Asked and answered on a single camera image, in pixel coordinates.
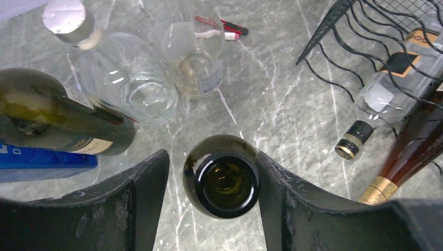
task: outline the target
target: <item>brown glass bottle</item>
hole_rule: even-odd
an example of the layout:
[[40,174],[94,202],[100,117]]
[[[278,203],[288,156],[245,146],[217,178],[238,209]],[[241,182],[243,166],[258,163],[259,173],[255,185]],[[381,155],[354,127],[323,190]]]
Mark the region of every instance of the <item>brown glass bottle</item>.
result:
[[[424,99],[443,105],[443,85],[431,84]],[[418,102],[403,123],[382,169],[358,200],[387,201],[409,178],[443,153],[443,111]]]
[[202,213],[218,219],[241,216],[257,202],[257,151],[233,135],[215,135],[189,153],[183,185],[189,201]]

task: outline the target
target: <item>black bottle cap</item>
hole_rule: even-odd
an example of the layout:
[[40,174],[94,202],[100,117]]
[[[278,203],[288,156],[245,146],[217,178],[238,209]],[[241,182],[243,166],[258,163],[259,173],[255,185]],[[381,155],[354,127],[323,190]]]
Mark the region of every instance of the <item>black bottle cap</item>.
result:
[[346,134],[356,136],[362,144],[364,144],[373,132],[374,128],[370,124],[357,120],[352,124]]
[[374,128],[370,124],[355,121],[335,146],[335,152],[342,158],[353,159],[373,132]]

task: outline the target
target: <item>black plastic holder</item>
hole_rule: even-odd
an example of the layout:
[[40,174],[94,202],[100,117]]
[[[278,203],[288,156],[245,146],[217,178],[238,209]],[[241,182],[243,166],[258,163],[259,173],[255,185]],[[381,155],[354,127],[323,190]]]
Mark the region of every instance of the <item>black plastic holder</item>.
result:
[[[376,30],[374,30],[373,28],[371,29],[367,25],[364,25],[361,22],[361,19],[357,18],[357,15],[356,15],[357,9],[358,9],[358,11],[360,11],[364,15],[364,18],[367,19],[366,21],[369,20],[370,22],[377,25],[378,27],[389,26],[389,27],[392,27],[395,30],[397,30],[400,37],[401,37],[401,40],[399,38],[396,38],[396,37],[389,35],[389,34],[379,33]],[[367,53],[365,51],[356,50],[356,49],[352,48],[351,46],[349,46],[346,43],[345,39],[343,39],[340,36],[340,34],[337,31],[337,27],[336,27],[337,22],[341,18],[345,17],[346,21],[347,21],[347,25],[352,30],[352,32],[355,34],[355,36],[359,36],[359,37],[366,39],[366,40],[371,40],[374,43],[379,43],[386,50],[386,54],[388,57],[391,55],[388,46],[385,43],[383,43],[380,39],[377,39],[377,38],[383,37],[384,39],[391,39],[401,46],[404,53],[407,53],[407,49],[403,43],[403,40],[405,39],[407,34],[410,33],[414,28],[421,27],[424,32],[425,40],[430,45],[430,47],[432,49],[438,51],[439,53],[443,53],[443,50],[438,49],[430,42],[429,37],[426,34],[426,27],[421,19],[422,17],[424,17],[428,13],[431,13],[431,12],[436,13],[438,22],[440,23],[440,25],[443,26],[443,19],[442,19],[442,14],[441,14],[442,9],[443,9],[443,0],[438,0],[438,1],[436,1],[436,0],[391,0],[391,1],[390,0],[337,0],[334,3],[334,5],[330,8],[328,13],[325,15],[324,19],[322,20],[322,22],[318,26],[315,33],[312,35],[308,44],[305,46],[305,49],[300,54],[296,64],[298,65],[302,61],[304,61],[306,63],[306,65],[309,67],[309,69],[312,71],[312,73],[317,78],[321,79],[322,81],[324,81],[328,84],[331,84],[331,85],[341,88],[349,95],[351,101],[354,102],[353,95],[346,87],[344,87],[343,85],[341,85],[339,83],[329,81],[326,78],[322,77],[319,73],[317,73],[313,69],[313,67],[309,63],[308,55],[311,53],[311,51],[315,47],[319,47],[321,53],[323,54],[323,56],[327,59],[327,61],[329,63],[331,63],[332,65],[334,65],[335,67],[337,67],[341,71],[346,71],[346,72],[349,72],[349,73],[355,75],[358,78],[358,80],[360,81],[362,87],[365,86],[363,78],[357,72],[355,72],[353,69],[349,69],[349,68],[341,66],[340,62],[334,62],[326,54],[325,49],[323,48],[323,46],[321,44],[321,40],[324,38],[324,36],[328,32],[333,32],[335,41],[339,44],[339,46],[341,46],[347,52],[353,54],[353,56],[355,56],[355,57],[359,57],[359,56],[365,57],[367,60],[369,60],[371,62],[375,72],[379,71],[379,69],[377,69],[376,63],[380,63],[381,65],[383,65],[384,66],[383,68],[388,71],[388,74],[393,82],[393,85],[396,88],[398,88],[402,93],[404,93],[405,95],[407,95],[417,101],[426,102],[428,104],[434,105],[437,108],[443,110],[443,106],[441,106],[437,103],[428,101],[428,100],[421,99],[420,97],[416,97],[414,95],[411,95],[407,90],[401,88],[393,79],[392,71],[385,60],[381,59],[380,57],[378,57],[376,55],[372,55],[372,54]],[[378,20],[375,20],[373,17],[369,16],[368,15],[369,10],[372,12],[376,11],[378,14],[380,14],[380,16],[382,16],[384,18],[384,21],[378,21]],[[363,28],[366,32],[372,34],[373,37],[375,37],[375,38],[370,38],[370,37],[365,36],[365,35],[361,34],[360,32],[358,32],[355,29],[356,25],[352,25],[351,19],[353,19],[359,25],[359,27]],[[428,75],[425,72],[421,71],[420,69],[416,68],[412,64],[412,62],[410,62],[410,61],[409,61],[409,65],[414,70],[416,70],[417,72],[421,73],[422,75],[424,75],[428,78],[431,78],[436,81],[443,81],[443,79],[440,77]],[[392,127],[392,130],[393,130],[394,135],[397,137],[397,132],[394,127]],[[440,167],[435,162],[432,162],[432,163],[439,168],[440,174],[443,177],[443,168]]]

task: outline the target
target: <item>gold foil neck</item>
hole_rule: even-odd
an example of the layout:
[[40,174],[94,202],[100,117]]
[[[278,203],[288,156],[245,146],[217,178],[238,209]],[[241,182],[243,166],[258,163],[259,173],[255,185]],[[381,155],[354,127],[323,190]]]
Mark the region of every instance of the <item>gold foil neck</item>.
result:
[[358,199],[358,202],[368,205],[380,204],[389,200],[398,189],[398,186],[392,181],[377,176]]
[[343,135],[343,139],[351,141],[358,148],[360,148],[363,145],[363,142],[359,138],[357,138],[356,136],[349,134],[349,133],[346,133],[345,135]]
[[335,146],[335,152],[342,158],[353,159],[355,155],[346,147],[342,145]]

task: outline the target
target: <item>clear glass bottle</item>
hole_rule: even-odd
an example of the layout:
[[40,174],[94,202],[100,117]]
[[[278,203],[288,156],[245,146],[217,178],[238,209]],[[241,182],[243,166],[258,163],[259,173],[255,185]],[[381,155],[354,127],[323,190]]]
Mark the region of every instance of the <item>clear glass bottle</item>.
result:
[[43,22],[82,55],[81,87],[89,96],[146,126],[172,116],[177,90],[165,80],[154,52],[142,39],[121,32],[106,34],[79,0],[50,2]]
[[[426,33],[433,45],[443,49],[443,27],[436,18],[425,21]],[[388,59],[393,79],[408,93],[420,97],[432,83],[410,67],[408,59],[422,72],[439,76],[443,72],[443,54],[431,48],[421,28],[413,30],[404,45],[407,53],[397,52]],[[404,119],[416,100],[394,86],[386,69],[377,72],[355,99],[357,120],[335,147],[339,156],[353,159],[378,127],[390,127]]]
[[206,96],[222,82],[225,33],[201,0],[165,0],[155,18],[154,45],[167,77],[190,96]]
[[192,149],[183,168],[189,201],[218,219],[239,217],[255,205],[260,178],[256,149],[233,135],[211,136]]

